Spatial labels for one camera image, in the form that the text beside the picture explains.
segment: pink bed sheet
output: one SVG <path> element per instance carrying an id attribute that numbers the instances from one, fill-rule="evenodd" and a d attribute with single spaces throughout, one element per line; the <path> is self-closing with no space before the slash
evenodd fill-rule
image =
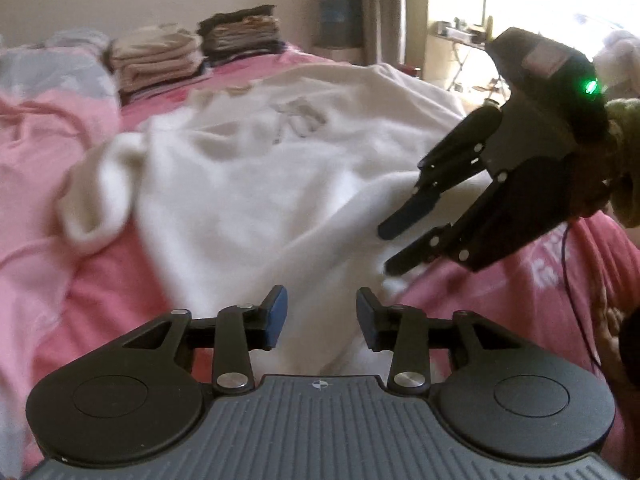
<path id="1" fill-rule="evenodd" d="M 318 58 L 299 52 L 242 60 L 216 70 L 196 88 L 221 88 L 267 76 L 301 62 Z M 192 87 L 135 102 L 124 108 L 126 129 L 153 114 L 178 107 Z M 471 309 L 528 337 L 570 361 L 591 369 L 564 293 L 559 269 L 561 232 L 556 230 L 505 261 L 470 274 L 447 262 L 437 262 L 400 297 L 423 308 L 430 316 L 450 317 L 455 310 Z M 578 222 L 568 242 L 568 266 L 580 315 L 589 333 L 594 276 L 606 284 L 611 298 L 622 303 L 640 300 L 640 256 L 624 232 L 608 217 L 598 214 Z M 57 326 L 40 343 L 33 360 L 34 381 L 69 361 L 97 348 L 145 321 L 166 312 L 164 298 L 133 224 L 102 253 L 79 267 Z M 196 377 L 210 373 L 206 354 L 196 359 Z M 634 392 L 616 391 L 618 415 L 604 456 L 616 468 L 635 478 L 640 474 L 635 434 L 638 431 Z M 33 442 L 28 446 L 26 468 L 40 460 Z"/>

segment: gray ribbed plate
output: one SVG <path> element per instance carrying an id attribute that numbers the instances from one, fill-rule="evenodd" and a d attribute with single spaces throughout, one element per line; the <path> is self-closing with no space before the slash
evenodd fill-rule
<path id="1" fill-rule="evenodd" d="M 374 377 L 268 376 L 223 397 L 183 443 L 112 470 L 49 460 L 29 480 L 620 480 L 589 455 L 547 468 L 503 464 L 463 447 L 423 400 Z"/>

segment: green light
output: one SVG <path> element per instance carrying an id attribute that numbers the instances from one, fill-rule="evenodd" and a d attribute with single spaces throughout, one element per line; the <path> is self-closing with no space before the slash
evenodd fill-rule
<path id="1" fill-rule="evenodd" d="M 587 94 L 593 94 L 598 89 L 598 82 L 596 80 L 589 81 L 585 86 L 584 91 Z"/>

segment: gray curtain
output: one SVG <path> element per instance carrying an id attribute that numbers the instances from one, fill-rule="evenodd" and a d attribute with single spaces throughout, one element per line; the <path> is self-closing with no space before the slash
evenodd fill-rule
<path id="1" fill-rule="evenodd" d="M 404 63 L 406 0 L 362 0 L 367 63 Z"/>

